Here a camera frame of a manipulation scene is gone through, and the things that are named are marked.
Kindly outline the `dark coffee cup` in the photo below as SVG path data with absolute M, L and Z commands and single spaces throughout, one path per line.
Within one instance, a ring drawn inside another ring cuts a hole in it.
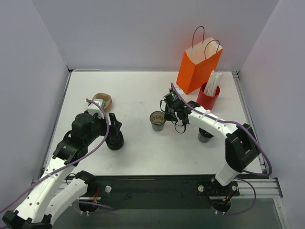
M 203 143 L 209 142 L 214 136 L 207 131 L 199 128 L 198 139 Z
M 151 113 L 149 120 L 154 131 L 161 131 L 166 122 L 165 113 L 162 111 L 154 111 Z

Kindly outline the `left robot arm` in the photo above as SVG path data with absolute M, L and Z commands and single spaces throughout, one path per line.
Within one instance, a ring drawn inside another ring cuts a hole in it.
M 2 220 L 10 229 L 51 229 L 58 217 L 82 195 L 92 196 L 97 190 L 96 176 L 81 171 L 60 193 L 58 188 L 74 170 L 81 158 L 88 156 L 89 145 L 98 137 L 111 150 L 122 148 L 122 123 L 114 113 L 101 117 L 88 112 L 78 114 L 71 130 L 58 143 L 42 177 L 26 199 L 15 209 L 8 210 Z

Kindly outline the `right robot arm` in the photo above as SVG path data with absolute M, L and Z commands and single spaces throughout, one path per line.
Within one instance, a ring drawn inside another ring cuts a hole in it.
M 183 101 L 178 93 L 171 91 L 163 97 L 165 116 L 173 122 L 182 121 L 183 125 L 199 128 L 206 138 L 214 137 L 224 144 L 224 165 L 216 173 L 211 183 L 212 191 L 221 195 L 228 185 L 241 173 L 262 173 L 259 168 L 260 152 L 254 142 L 255 137 L 250 125 L 225 123 L 194 101 Z

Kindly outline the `stack of black lids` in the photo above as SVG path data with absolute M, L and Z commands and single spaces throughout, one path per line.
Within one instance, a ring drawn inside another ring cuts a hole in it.
M 110 150 L 116 151 L 123 147 L 124 138 L 122 132 L 119 132 L 117 136 L 108 135 L 106 138 L 106 145 Z

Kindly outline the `brown cardboard cup carrier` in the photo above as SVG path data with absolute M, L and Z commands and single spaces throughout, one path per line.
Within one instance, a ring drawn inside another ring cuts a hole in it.
M 92 100 L 94 102 L 100 102 L 100 107 L 102 107 L 104 111 L 109 111 L 112 106 L 112 98 L 109 94 L 97 93 L 93 96 Z

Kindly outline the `red cylindrical cup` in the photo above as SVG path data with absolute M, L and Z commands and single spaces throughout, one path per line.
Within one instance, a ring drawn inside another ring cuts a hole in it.
M 221 90 L 220 90 L 220 87 L 217 86 L 215 95 L 208 96 L 204 93 L 204 89 L 205 89 L 206 85 L 207 85 L 207 82 L 205 82 L 201 86 L 196 102 L 199 105 L 201 105 L 204 109 L 212 110 Z

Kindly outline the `white wrapped straws bundle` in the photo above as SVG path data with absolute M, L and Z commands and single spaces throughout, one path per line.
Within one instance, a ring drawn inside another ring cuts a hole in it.
M 207 96 L 215 96 L 216 89 L 223 75 L 222 72 L 212 71 L 203 93 Z

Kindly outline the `orange paper bag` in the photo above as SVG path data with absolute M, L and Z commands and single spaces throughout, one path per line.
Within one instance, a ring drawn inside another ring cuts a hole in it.
M 223 52 L 219 40 L 212 37 L 206 38 L 204 26 L 197 27 L 197 29 L 200 28 L 203 30 L 202 39 L 195 43 L 192 37 L 192 45 L 183 53 L 176 80 L 176 84 L 185 94 L 197 90 L 208 81 Z

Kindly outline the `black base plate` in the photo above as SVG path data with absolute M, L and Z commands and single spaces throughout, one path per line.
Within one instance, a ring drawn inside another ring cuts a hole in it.
M 213 175 L 98 176 L 77 206 L 84 212 L 210 207 L 227 212 L 239 195 L 236 181 L 223 187 Z

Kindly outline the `aluminium frame rail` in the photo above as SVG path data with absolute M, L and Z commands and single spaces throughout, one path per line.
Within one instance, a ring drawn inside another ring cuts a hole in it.
M 236 180 L 239 187 L 237 198 L 282 198 L 283 193 L 277 178 Z

